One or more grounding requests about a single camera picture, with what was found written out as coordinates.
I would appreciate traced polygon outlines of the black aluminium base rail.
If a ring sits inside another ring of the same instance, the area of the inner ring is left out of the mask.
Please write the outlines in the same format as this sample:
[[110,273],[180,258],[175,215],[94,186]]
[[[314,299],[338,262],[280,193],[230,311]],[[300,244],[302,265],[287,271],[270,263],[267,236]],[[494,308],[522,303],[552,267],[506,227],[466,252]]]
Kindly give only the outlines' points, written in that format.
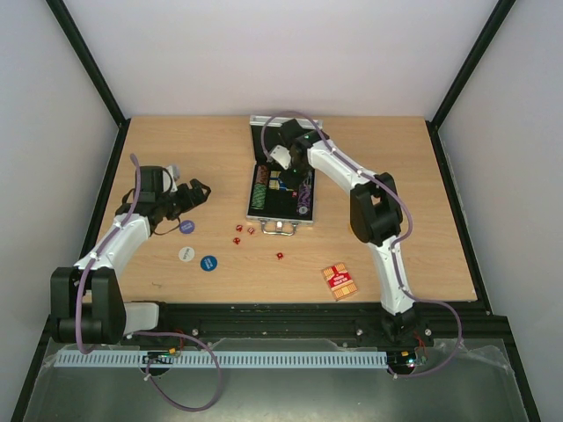
[[475,307],[452,309],[416,303],[405,316],[390,316],[377,302],[301,304],[159,304],[153,332],[172,332],[203,342],[224,338],[328,339],[339,346],[374,346],[391,350],[431,346],[439,338],[463,337],[460,326]]

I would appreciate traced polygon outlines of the purple poker chip stack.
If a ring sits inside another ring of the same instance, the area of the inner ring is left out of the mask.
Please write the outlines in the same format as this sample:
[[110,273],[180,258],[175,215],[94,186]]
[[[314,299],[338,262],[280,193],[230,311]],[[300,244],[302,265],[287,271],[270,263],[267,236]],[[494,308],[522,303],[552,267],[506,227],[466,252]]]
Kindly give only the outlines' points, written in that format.
[[310,183],[302,183],[299,186],[296,205],[296,211],[299,215],[307,215],[311,211],[311,193],[312,185]]

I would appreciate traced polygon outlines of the red card deck box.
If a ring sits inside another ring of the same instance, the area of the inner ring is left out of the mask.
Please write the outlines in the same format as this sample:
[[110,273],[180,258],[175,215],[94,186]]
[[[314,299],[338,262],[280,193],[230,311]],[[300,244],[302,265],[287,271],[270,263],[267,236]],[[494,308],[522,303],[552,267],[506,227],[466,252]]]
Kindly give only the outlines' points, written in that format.
[[342,262],[324,268],[321,273],[336,302],[358,291],[355,281]]

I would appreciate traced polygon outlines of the purple round button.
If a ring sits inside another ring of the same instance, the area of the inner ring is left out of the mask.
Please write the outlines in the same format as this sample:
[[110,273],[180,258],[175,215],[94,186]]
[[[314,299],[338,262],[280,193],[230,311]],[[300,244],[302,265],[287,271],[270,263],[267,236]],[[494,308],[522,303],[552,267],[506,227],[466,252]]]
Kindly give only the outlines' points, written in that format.
[[179,231],[182,234],[191,234],[195,230],[195,223],[191,220],[183,220],[179,224]]

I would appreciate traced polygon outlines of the brown poker chip stack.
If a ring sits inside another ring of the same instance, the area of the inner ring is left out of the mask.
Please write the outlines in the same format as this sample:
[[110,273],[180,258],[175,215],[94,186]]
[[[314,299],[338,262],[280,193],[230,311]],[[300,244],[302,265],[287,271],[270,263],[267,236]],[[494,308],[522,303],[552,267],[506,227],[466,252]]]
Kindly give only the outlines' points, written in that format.
[[269,181],[270,170],[265,165],[260,165],[257,168],[255,183],[266,186]]

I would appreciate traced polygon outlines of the blue round button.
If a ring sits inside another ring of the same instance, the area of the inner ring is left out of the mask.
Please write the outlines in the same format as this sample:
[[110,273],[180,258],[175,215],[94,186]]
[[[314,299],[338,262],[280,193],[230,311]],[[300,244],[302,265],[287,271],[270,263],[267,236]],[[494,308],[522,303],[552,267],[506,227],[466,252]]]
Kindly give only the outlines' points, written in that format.
[[218,260],[213,255],[204,256],[200,261],[200,267],[205,272],[212,272],[218,266]]

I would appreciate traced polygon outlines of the white dealer button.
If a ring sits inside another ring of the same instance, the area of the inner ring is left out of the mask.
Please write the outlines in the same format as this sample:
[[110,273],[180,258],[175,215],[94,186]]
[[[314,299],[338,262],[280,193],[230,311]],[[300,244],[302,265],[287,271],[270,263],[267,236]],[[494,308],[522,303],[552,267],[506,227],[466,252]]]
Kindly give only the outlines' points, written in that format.
[[178,253],[179,260],[182,262],[189,262],[194,259],[195,251],[194,248],[186,246],[179,250]]

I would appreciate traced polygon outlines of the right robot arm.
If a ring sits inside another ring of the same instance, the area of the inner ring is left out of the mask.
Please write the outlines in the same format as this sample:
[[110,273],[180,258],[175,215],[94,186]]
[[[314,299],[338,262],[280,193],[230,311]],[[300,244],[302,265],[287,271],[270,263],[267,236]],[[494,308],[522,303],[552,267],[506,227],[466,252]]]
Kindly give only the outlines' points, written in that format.
[[401,224],[408,213],[394,178],[361,167],[317,125],[306,129],[291,119],[281,124],[279,137],[281,143],[270,156],[286,178],[296,181],[307,171],[320,171],[348,194],[351,229],[371,250],[377,269],[382,330],[389,342],[405,343],[414,334],[417,316],[400,246]]

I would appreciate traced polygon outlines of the green poker chip stack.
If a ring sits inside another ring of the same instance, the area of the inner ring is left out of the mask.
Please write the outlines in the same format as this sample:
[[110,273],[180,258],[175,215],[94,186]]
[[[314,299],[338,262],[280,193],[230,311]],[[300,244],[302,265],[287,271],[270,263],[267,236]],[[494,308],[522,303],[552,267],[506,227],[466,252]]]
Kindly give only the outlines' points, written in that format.
[[251,209],[261,210],[264,208],[267,196],[267,186],[257,183],[253,186],[251,197]]

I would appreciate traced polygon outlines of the blue gold card deck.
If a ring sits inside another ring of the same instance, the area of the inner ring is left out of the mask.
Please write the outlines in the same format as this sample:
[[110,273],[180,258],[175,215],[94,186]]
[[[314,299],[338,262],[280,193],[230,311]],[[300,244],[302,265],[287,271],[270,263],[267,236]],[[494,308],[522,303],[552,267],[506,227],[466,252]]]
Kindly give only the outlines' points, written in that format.
[[288,186],[281,177],[279,171],[271,171],[268,179],[268,188],[271,190],[294,192],[295,189]]

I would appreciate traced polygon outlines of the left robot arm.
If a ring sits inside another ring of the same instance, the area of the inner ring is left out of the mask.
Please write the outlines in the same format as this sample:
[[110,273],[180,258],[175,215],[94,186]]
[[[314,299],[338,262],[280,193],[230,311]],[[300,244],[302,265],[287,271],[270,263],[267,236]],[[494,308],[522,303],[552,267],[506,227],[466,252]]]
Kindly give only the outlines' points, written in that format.
[[198,179],[176,180],[172,166],[137,165],[134,187],[122,198],[110,229],[73,266],[54,270],[49,323],[55,342],[79,348],[114,345],[157,327],[159,305],[124,302],[119,278],[162,221],[179,221],[208,200],[211,189]]

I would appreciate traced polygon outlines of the aluminium poker case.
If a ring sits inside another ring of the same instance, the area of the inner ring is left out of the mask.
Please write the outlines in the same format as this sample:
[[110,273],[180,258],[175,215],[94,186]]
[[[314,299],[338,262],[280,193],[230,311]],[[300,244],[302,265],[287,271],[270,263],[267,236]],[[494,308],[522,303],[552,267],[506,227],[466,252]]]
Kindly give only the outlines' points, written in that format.
[[312,225],[315,216],[316,173],[313,169],[284,169],[274,157],[284,155],[289,143],[302,136],[317,140],[321,120],[253,115],[249,120],[254,151],[251,191],[246,218],[258,222],[270,236],[293,236],[297,228]]

